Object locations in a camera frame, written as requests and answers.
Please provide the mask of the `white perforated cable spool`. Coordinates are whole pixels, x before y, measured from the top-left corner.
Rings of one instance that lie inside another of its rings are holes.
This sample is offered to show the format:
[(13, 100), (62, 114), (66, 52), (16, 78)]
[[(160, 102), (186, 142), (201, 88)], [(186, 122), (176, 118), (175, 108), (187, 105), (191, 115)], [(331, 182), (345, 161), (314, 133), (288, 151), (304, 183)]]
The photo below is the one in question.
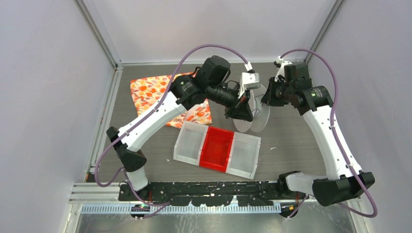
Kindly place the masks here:
[(250, 91), (251, 97), (249, 100), (249, 106), (253, 114), (253, 121), (248, 122), (244, 120), (234, 119), (234, 125), (238, 132), (245, 133), (252, 131), (258, 133), (262, 131), (269, 119), (270, 107), (261, 103), (261, 98), (266, 92), (266, 87), (262, 84), (258, 89)]

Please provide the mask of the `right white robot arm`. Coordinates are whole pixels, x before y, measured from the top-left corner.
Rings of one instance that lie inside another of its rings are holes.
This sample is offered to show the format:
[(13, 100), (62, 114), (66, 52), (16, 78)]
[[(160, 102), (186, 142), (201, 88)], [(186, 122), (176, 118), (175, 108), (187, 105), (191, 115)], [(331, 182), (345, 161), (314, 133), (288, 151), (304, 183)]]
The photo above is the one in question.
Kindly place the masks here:
[(322, 206), (329, 206), (360, 197), (375, 183), (372, 172), (364, 172), (341, 135), (332, 112), (331, 95), (324, 86), (313, 86), (308, 65), (304, 62), (277, 61), (275, 76), (269, 79), (262, 97), (263, 106), (291, 104), (311, 129), (326, 168), (326, 176), (292, 171), (279, 175), (278, 195), (290, 199), (296, 192), (309, 194)]

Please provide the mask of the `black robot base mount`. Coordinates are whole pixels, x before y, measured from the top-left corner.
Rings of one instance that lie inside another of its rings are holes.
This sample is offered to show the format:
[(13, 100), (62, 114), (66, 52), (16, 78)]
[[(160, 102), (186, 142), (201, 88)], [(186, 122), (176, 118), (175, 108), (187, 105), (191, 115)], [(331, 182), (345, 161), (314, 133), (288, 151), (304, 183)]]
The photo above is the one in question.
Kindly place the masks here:
[(119, 184), (120, 201), (144, 200), (155, 205), (206, 207), (228, 206), (237, 201), (241, 207), (269, 206), (278, 200), (289, 200), (298, 205), (304, 193), (284, 191), (273, 181), (223, 182), (151, 182), (139, 191), (129, 184)]

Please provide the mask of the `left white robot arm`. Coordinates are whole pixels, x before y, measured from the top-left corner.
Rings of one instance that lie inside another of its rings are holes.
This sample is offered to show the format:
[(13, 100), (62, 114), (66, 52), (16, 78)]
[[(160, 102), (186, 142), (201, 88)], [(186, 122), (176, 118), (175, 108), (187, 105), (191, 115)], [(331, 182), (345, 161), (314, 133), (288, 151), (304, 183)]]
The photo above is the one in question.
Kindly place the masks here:
[(123, 165), (122, 170), (131, 187), (130, 194), (136, 200), (143, 201), (149, 195), (149, 182), (144, 171), (147, 159), (141, 147), (167, 122), (205, 100), (224, 106), (226, 118), (253, 120), (248, 101), (250, 90), (259, 87), (259, 74), (247, 63), (239, 82), (229, 88), (226, 80), (230, 76), (230, 67), (222, 57), (214, 55), (207, 58), (193, 73), (171, 78), (169, 88), (160, 99), (132, 122), (106, 131)]

